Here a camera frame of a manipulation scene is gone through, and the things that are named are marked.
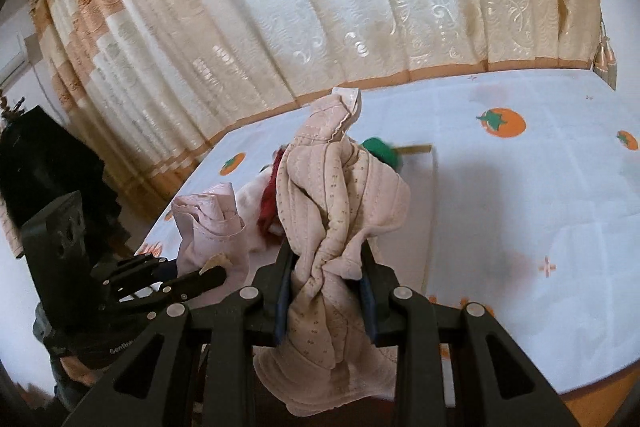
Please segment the light pink underwear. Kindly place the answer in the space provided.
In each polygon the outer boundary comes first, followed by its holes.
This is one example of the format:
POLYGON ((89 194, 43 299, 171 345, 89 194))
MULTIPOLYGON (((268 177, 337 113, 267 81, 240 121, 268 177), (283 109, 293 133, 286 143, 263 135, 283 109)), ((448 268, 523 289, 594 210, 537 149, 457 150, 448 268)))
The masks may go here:
POLYGON ((181 236, 177 257, 180 277, 205 268, 224 268, 224 288, 240 288, 250 262, 246 226, 236 207, 232 184, 216 184, 204 193, 177 196, 171 211, 181 236))

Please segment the beige dotted underwear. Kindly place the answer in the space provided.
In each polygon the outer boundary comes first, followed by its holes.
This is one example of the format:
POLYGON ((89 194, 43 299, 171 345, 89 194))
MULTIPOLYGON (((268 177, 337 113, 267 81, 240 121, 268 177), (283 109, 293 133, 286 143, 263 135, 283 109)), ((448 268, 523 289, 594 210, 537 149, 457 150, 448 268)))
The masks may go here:
POLYGON ((410 188, 389 165, 349 138, 357 89, 335 88, 310 106, 277 172, 277 210, 297 261, 288 332, 260 350, 260 382, 295 416, 311 416, 395 386, 396 362, 378 349, 348 289, 362 277, 361 247, 404 224, 410 188))

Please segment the cream white underwear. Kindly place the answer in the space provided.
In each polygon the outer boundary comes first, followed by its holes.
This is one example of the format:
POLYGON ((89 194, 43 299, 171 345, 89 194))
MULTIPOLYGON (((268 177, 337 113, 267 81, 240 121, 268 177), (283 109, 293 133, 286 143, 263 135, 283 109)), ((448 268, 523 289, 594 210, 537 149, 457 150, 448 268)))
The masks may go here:
POLYGON ((281 240, 281 235, 272 234, 270 229, 267 230, 267 236, 263 236, 258 227, 262 195, 271 180, 271 175, 272 167, 266 167, 235 194, 236 208, 244 222, 244 244, 249 254, 262 253, 270 245, 277 244, 281 240))

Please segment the dark red underwear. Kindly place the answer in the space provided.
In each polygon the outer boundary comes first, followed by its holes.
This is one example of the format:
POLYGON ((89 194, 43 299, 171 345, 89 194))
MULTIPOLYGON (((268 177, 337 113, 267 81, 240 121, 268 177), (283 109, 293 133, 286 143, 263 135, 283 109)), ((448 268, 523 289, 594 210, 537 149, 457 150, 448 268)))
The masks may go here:
POLYGON ((280 162, 284 154, 285 148, 280 147, 272 164, 272 170, 269 181, 262 192, 262 200, 260 201, 260 211, 257 220, 258 231, 262 237, 268 242, 274 242, 280 233, 271 231, 278 222, 277 208, 277 175, 280 162))

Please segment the green underwear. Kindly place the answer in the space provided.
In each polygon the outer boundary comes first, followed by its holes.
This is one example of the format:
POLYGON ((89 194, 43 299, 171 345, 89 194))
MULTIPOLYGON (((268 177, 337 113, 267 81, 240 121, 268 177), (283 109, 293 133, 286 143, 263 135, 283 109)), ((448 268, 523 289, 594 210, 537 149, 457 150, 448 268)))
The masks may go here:
POLYGON ((364 140, 361 145, 372 156, 382 161, 383 164, 390 166, 390 168, 393 168, 396 172, 400 170, 400 155, 390 144, 387 144, 376 136, 372 136, 372 138, 364 140))

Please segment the white board on bed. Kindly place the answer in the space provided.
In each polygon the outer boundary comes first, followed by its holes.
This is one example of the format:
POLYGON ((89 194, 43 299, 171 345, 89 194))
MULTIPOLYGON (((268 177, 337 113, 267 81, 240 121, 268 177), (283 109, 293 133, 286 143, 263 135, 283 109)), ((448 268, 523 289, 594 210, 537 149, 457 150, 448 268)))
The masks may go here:
MULTIPOLYGON (((373 242, 372 249, 377 262, 393 268, 399 283, 419 293, 426 291, 428 265, 431 262, 432 230, 435 206, 435 161, 432 148, 427 145, 394 147, 400 155, 399 173, 411 191, 410 206, 404 225, 388 232, 373 242)), ((272 244, 266 251, 248 254, 251 280, 256 271, 276 260, 280 243, 272 244)))

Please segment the dark hanging clothes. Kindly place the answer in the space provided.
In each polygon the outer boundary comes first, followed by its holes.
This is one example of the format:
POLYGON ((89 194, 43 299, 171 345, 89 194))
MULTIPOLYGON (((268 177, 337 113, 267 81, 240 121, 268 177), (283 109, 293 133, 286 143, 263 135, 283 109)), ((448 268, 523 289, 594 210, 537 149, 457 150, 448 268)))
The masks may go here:
POLYGON ((1 133, 1 196, 21 228, 60 196, 78 191, 86 218, 118 219, 117 193, 104 181, 104 161, 36 106, 1 133))

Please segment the white bedsheet orange fruit print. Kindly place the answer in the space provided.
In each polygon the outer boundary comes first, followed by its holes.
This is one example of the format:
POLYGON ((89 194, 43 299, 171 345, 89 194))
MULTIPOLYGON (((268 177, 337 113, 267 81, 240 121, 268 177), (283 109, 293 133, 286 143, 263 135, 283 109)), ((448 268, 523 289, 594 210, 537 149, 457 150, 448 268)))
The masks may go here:
POLYGON ((425 297, 481 303, 559 392, 639 358, 639 116, 586 70, 429 79, 363 93, 349 129, 427 144, 425 297))

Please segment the cream and orange curtain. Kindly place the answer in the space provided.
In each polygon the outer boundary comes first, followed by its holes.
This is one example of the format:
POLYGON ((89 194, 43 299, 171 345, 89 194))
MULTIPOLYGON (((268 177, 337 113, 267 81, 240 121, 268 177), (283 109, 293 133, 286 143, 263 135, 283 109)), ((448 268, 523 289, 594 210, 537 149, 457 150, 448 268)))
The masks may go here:
POLYGON ((600 19, 600 0, 32 0, 72 128, 151 212, 240 124, 340 84, 586 68, 600 19))

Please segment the curtain tassel tieback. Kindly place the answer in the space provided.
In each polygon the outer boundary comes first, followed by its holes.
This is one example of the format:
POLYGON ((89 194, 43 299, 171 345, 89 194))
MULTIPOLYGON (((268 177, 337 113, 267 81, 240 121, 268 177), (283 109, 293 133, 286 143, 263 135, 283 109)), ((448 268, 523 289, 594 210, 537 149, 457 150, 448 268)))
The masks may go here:
POLYGON ((612 90, 617 84, 617 60, 608 38, 604 20, 600 20, 600 37, 596 55, 592 63, 592 71, 597 74, 612 90))

